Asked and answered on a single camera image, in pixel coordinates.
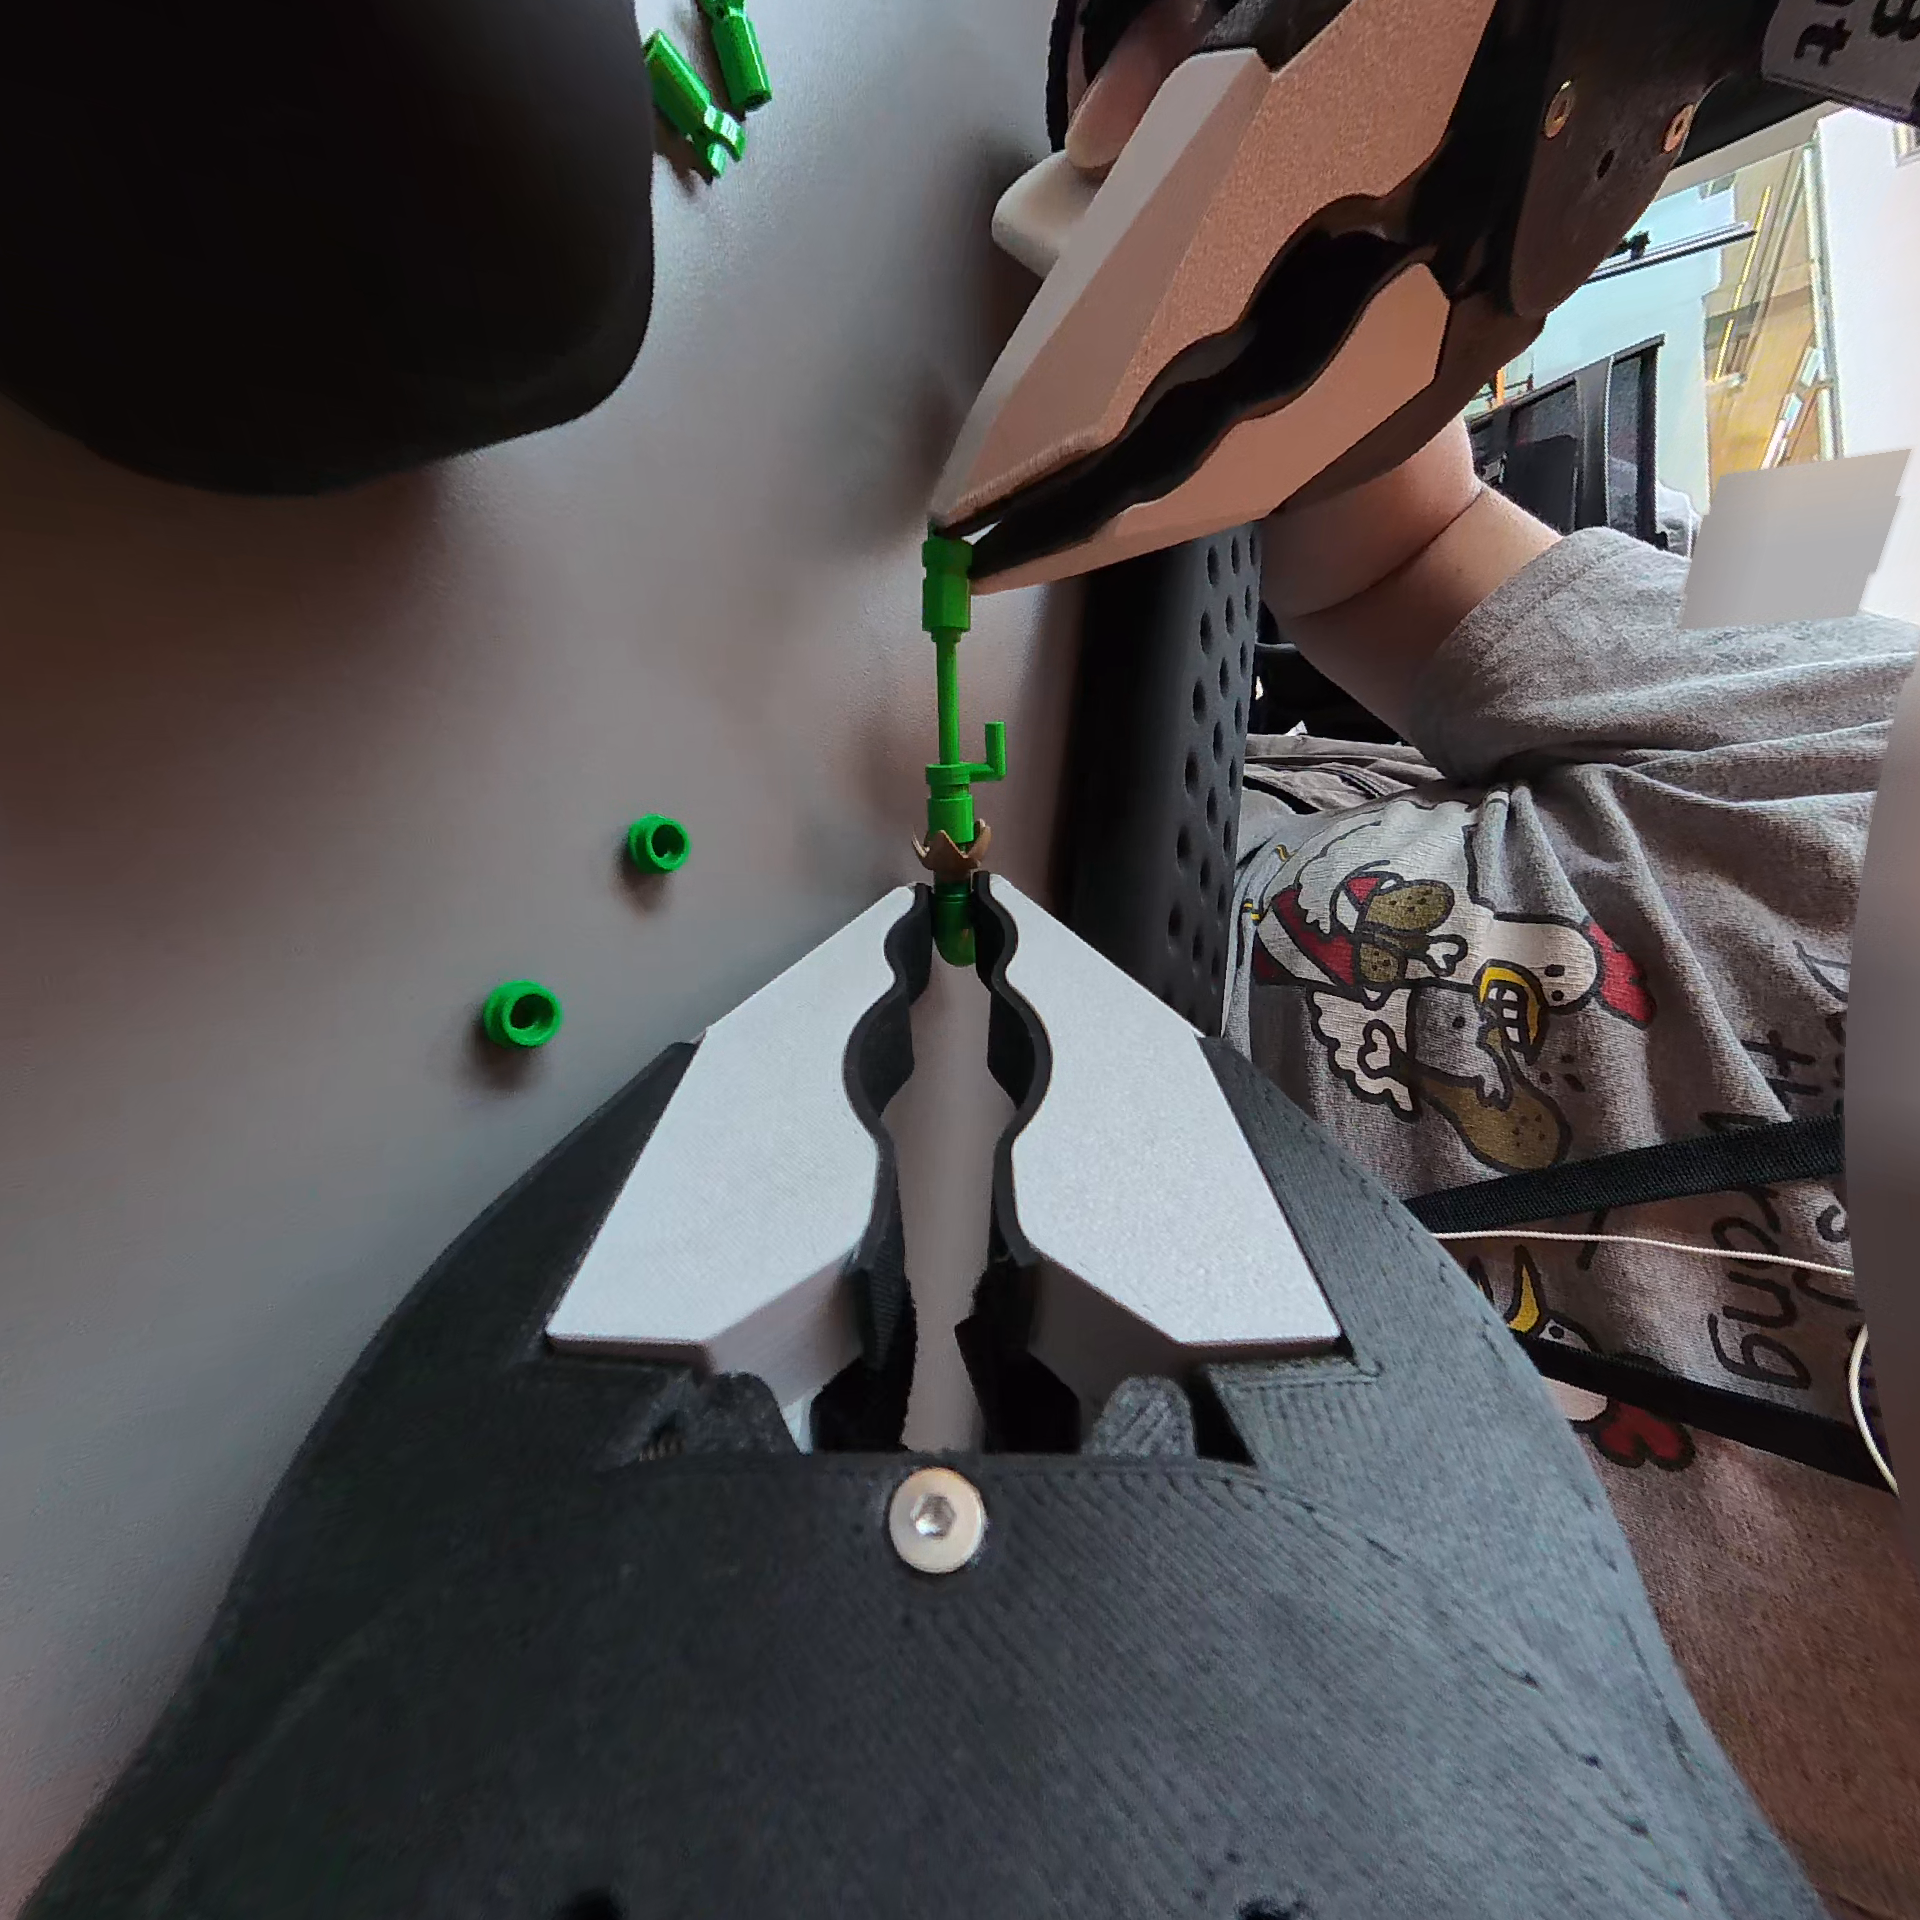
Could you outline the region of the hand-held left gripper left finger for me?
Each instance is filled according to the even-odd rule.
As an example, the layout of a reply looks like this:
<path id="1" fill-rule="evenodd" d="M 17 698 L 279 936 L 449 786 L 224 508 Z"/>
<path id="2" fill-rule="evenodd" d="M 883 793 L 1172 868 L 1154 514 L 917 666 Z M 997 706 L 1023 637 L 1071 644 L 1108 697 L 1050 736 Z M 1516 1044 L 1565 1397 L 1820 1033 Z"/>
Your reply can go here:
<path id="1" fill-rule="evenodd" d="M 800 1449 L 906 1417 L 915 1314 L 883 1116 L 915 1070 L 922 894 L 709 1023 L 546 1320 L 562 1352 L 754 1375 Z"/>

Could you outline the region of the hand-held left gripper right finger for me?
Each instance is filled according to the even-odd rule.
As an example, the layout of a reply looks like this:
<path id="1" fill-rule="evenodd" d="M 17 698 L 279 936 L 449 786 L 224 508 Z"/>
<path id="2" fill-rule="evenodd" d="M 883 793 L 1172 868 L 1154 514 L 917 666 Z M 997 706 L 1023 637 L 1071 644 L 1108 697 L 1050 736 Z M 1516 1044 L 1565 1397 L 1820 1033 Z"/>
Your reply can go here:
<path id="1" fill-rule="evenodd" d="M 975 889 L 1012 1104 L 956 1342 L 991 1452 L 1075 1452 L 1115 1386 L 1321 1360 L 1340 1322 L 1205 1037 L 999 874 Z"/>

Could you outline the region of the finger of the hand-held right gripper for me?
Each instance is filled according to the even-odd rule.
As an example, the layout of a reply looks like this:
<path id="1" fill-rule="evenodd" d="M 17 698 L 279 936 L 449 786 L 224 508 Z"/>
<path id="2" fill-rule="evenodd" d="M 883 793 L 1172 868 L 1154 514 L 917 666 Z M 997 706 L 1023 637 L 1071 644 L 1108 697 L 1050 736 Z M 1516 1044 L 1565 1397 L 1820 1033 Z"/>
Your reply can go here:
<path id="1" fill-rule="evenodd" d="M 1236 46 L 1160 86 L 963 426 L 935 521 L 988 521 L 1121 441 L 1178 357 L 1247 316 L 1285 242 L 1437 150 L 1491 2 L 1355 2 L 1280 65 Z"/>
<path id="2" fill-rule="evenodd" d="M 1424 441 L 1434 434 L 1428 415 L 1461 414 L 1501 361 L 1506 318 L 1483 300 L 1447 318 L 1436 279 L 1405 272 L 1367 303 L 1352 337 L 1300 397 L 1236 423 L 1164 496 L 1122 508 L 1091 535 L 1048 535 L 1048 551 L 1024 560 L 1011 558 L 1018 519 L 1005 514 L 976 542 L 975 588 L 1052 585 L 1260 521 L 1405 405 L 1415 406 L 1411 434 Z"/>

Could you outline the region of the green lego stem assembly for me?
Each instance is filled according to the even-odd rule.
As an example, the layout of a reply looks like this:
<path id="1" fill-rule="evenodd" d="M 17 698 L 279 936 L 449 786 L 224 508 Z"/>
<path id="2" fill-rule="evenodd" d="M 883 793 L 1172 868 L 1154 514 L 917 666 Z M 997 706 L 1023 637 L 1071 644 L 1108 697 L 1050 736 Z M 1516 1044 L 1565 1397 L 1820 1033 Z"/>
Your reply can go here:
<path id="1" fill-rule="evenodd" d="M 979 784 L 1005 777 L 1004 721 L 984 732 L 984 753 L 963 753 L 957 644 L 963 631 L 929 629 L 935 657 L 937 753 L 925 768 L 925 832 L 917 841 L 930 878 L 930 935 L 946 965 L 968 968 L 976 960 L 975 878 L 993 845 L 993 830 L 976 815 Z"/>

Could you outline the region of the person's right forearm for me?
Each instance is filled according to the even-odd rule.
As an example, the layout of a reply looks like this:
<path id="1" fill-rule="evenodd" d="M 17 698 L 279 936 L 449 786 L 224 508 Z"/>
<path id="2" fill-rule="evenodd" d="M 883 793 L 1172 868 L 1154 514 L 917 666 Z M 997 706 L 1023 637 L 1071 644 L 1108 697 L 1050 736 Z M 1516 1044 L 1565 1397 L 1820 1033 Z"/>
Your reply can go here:
<path id="1" fill-rule="evenodd" d="M 1556 542 L 1554 528 L 1479 479 L 1458 415 L 1377 479 L 1271 514 L 1264 600 L 1285 642 L 1415 740 L 1428 663 Z"/>

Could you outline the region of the green lego clip piece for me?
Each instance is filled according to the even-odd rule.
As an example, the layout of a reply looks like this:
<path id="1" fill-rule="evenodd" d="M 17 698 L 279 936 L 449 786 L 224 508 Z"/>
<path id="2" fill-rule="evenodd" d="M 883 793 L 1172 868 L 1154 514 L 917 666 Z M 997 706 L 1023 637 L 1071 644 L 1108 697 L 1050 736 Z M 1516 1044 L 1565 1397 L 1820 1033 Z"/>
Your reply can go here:
<path id="1" fill-rule="evenodd" d="M 684 136 L 705 173 L 722 178 L 745 153 L 744 124 L 716 100 L 668 31 L 644 34 L 641 48 L 660 117 Z"/>
<path id="2" fill-rule="evenodd" d="M 752 114 L 773 100 L 773 82 L 747 2 L 699 2 L 711 48 L 733 114 Z"/>

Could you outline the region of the person's right hand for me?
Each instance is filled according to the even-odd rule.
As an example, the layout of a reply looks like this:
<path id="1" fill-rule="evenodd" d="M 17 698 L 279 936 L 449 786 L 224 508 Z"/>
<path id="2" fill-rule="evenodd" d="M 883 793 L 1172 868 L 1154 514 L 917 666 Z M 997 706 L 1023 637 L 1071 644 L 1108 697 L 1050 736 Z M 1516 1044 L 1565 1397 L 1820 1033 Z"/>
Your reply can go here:
<path id="1" fill-rule="evenodd" d="M 1153 97 L 1209 29 L 1209 5 L 1154 2 L 1119 36 L 1096 74 L 1071 86 L 1064 150 L 1083 175 L 1104 175 Z"/>

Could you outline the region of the black mesh chair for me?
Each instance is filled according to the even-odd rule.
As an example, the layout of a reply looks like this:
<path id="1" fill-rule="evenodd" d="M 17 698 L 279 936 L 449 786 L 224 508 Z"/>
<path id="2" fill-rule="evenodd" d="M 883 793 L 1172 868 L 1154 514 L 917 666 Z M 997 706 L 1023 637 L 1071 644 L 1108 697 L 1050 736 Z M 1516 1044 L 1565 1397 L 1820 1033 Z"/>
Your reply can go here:
<path id="1" fill-rule="evenodd" d="M 1645 337 L 1471 417 L 1479 479 L 1562 537 L 1607 528 L 1682 560 L 1700 514 L 1659 479 L 1659 353 Z"/>

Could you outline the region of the perforated dark metal panel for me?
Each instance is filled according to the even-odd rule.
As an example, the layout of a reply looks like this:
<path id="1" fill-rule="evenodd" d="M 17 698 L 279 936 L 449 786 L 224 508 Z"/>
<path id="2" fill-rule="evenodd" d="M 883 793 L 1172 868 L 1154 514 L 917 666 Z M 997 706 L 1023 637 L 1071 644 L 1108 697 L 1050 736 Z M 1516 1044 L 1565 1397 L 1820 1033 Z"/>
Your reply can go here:
<path id="1" fill-rule="evenodd" d="M 1251 526 L 1088 578 L 1067 925 L 1200 1033 L 1223 1023 L 1261 588 Z"/>

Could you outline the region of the person in grey t-shirt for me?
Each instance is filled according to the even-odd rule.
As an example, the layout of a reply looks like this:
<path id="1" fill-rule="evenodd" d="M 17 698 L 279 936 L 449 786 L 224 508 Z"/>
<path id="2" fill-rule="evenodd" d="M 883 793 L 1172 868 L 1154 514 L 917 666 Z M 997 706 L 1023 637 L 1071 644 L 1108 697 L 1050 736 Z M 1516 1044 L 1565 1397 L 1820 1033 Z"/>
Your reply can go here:
<path id="1" fill-rule="evenodd" d="M 1852 935 L 1916 629 L 1682 631 L 1688 569 L 1572 535 L 1419 682 L 1384 796 L 1247 777 L 1228 1025 L 1437 1230 L 1600 1452 L 1713 1433 L 1884 1487 L 1837 1165 Z"/>

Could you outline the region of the person's beige shorts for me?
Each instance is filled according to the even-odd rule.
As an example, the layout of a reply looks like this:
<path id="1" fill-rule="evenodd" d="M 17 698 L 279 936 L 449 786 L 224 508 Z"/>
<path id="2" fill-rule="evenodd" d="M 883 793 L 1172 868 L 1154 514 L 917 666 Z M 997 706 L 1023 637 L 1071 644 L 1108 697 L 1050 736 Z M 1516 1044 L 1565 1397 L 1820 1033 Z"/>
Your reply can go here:
<path id="1" fill-rule="evenodd" d="M 1917 1592 L 1892 1495 L 1693 1440 L 1600 1452 L 1697 1705 L 1823 1898 L 1917 1914 Z"/>

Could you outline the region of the black rounded object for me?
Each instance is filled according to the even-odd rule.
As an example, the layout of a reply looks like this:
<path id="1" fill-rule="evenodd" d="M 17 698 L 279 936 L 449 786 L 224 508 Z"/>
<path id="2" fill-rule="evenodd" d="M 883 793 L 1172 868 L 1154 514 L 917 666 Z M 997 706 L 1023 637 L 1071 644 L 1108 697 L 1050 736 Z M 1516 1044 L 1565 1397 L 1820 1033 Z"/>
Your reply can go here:
<path id="1" fill-rule="evenodd" d="M 655 156 L 625 2 L 4 5 L 4 394 L 239 496 L 562 424 L 641 352 Z"/>

